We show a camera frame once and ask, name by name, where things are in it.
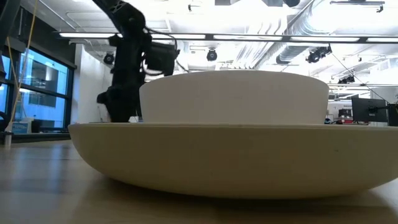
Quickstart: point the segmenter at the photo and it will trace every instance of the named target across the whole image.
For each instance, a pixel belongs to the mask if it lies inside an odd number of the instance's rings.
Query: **window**
[[[26,89],[20,89],[20,91],[21,97],[17,101],[16,121],[34,118],[40,121],[41,127],[63,127],[65,99]]]
[[[8,86],[6,84],[2,84],[0,86],[0,111],[2,112],[6,112],[7,91],[8,91]]]
[[[2,59],[2,63],[4,65],[4,71],[7,73],[6,74],[6,79],[10,79],[10,64],[11,64],[11,60],[10,58],[6,57],[6,56],[1,56]]]
[[[25,54],[22,54],[20,72],[23,70]],[[67,94],[68,68],[33,50],[29,50],[23,84],[55,93]]]

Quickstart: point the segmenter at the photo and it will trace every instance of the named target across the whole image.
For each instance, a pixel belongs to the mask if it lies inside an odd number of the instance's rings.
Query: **desk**
[[[110,180],[70,141],[0,147],[0,223],[398,223],[398,180],[349,197],[222,200]]]

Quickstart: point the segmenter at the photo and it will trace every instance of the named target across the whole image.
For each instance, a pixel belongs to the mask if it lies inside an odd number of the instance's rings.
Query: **security camera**
[[[288,6],[288,7],[295,7],[298,4],[300,4],[300,0],[284,0],[284,3]]]
[[[209,52],[207,53],[207,61],[214,62],[215,60],[217,60],[216,50],[210,49]]]
[[[106,53],[105,57],[104,57],[104,63],[107,65],[112,65],[114,62],[114,55],[112,52],[108,52]]]

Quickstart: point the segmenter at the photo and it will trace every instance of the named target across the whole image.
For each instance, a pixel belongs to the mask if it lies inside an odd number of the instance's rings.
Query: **wooden surface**
[[[398,223],[398,180],[320,200],[221,200],[122,184],[70,141],[0,146],[0,223]]]

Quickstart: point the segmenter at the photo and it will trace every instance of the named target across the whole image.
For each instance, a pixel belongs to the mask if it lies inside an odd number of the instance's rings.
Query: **white wall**
[[[91,56],[83,45],[76,45],[73,81],[71,124],[106,121],[108,114],[104,105],[96,103],[98,94],[106,91],[112,82],[110,68]]]

